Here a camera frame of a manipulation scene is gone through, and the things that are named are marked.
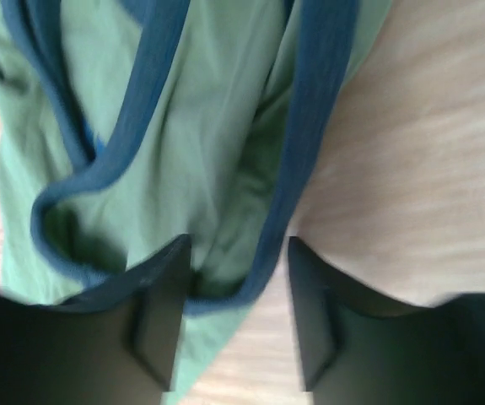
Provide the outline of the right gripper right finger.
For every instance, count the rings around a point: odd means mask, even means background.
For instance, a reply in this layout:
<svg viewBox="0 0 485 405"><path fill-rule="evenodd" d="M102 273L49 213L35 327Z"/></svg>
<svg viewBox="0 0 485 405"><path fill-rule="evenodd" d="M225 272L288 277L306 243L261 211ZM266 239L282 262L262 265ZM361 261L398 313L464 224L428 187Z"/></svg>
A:
<svg viewBox="0 0 485 405"><path fill-rule="evenodd" d="M485 294L431 308L382 294L300 238L288 275L304 389L316 404L485 404Z"/></svg>

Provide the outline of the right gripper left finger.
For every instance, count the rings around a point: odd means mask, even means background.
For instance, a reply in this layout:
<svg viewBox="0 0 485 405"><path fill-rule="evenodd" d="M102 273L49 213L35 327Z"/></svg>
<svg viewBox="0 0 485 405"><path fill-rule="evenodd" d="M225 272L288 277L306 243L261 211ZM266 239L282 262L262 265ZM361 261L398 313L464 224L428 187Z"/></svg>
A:
<svg viewBox="0 0 485 405"><path fill-rule="evenodd" d="M191 241L59 305L0 293L0 404L158 404L171 388Z"/></svg>

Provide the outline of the green tank top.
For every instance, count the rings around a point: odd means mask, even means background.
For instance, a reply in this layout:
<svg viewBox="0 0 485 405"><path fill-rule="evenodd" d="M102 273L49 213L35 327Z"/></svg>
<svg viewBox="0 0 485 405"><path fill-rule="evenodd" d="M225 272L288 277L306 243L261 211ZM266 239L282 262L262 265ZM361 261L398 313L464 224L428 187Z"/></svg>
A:
<svg viewBox="0 0 485 405"><path fill-rule="evenodd" d="M178 403L269 281L387 1L0 1L2 282L53 304L192 239Z"/></svg>

